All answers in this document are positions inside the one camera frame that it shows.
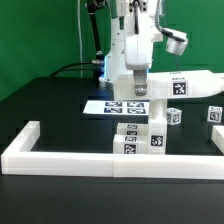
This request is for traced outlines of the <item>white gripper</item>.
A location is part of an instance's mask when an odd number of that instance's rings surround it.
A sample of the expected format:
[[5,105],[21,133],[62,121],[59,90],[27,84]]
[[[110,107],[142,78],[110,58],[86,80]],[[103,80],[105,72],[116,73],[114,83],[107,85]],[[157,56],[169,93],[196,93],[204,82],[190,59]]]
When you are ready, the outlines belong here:
[[137,96],[147,94],[147,69],[152,64],[156,0],[129,0],[124,16],[125,65],[133,71]]

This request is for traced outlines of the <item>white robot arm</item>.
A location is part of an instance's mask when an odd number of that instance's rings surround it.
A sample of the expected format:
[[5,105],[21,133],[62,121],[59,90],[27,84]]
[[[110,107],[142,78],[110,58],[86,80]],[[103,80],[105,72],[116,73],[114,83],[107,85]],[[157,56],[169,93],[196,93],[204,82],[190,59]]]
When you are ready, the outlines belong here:
[[157,29],[163,0],[107,0],[111,9],[111,43],[100,82],[112,86],[119,76],[131,74],[134,93],[147,93],[147,74],[153,44],[163,40]]

